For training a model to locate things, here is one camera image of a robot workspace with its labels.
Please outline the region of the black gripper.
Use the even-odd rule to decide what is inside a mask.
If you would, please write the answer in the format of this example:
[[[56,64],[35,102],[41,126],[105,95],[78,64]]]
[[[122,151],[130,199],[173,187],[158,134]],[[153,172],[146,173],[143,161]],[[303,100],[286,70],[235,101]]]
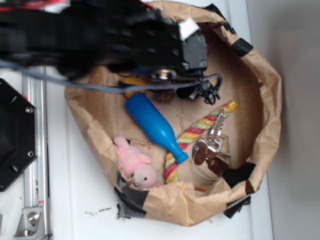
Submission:
[[[147,9],[134,19],[138,31],[137,70],[154,81],[170,81],[181,99],[204,98],[215,104],[222,77],[204,76],[207,44],[192,18],[175,22],[159,9]]]

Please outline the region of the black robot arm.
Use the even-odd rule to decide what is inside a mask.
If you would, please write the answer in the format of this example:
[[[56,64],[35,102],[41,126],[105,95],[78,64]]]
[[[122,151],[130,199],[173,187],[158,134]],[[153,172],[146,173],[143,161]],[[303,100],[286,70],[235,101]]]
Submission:
[[[124,94],[176,89],[181,98],[220,98],[222,77],[204,74],[207,44],[197,23],[165,16],[139,0],[72,0],[58,13],[45,11],[51,0],[0,3],[0,66],[34,78],[34,66],[52,66],[68,87]],[[151,83],[100,86],[79,83],[91,69],[144,74]]]

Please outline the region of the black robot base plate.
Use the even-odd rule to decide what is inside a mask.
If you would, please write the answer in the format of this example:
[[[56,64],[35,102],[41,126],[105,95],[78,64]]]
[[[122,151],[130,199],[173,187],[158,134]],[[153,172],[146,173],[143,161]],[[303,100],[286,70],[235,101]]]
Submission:
[[[6,191],[36,157],[36,108],[2,78],[0,191]]]

